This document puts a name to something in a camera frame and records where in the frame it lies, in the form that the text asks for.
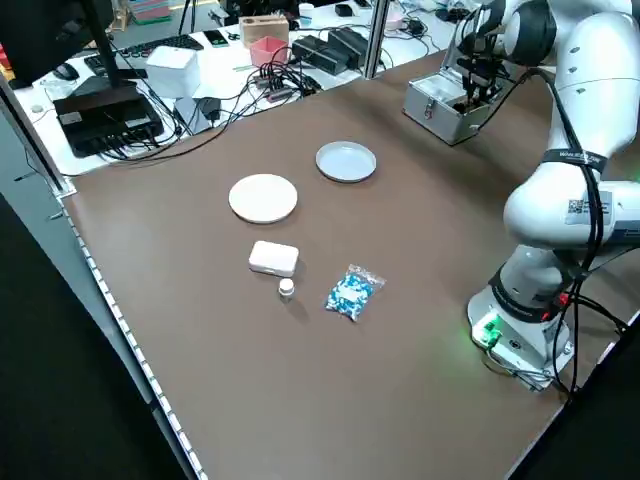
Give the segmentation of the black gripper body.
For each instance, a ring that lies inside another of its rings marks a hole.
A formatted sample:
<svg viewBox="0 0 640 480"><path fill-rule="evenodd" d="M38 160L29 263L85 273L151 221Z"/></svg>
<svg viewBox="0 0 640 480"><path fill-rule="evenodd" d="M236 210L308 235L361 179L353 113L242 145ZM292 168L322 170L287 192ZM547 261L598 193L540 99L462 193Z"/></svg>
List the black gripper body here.
<svg viewBox="0 0 640 480"><path fill-rule="evenodd" d="M504 74L502 61L495 58L462 55L457 59L457 66L469 83L494 83Z"/></svg>

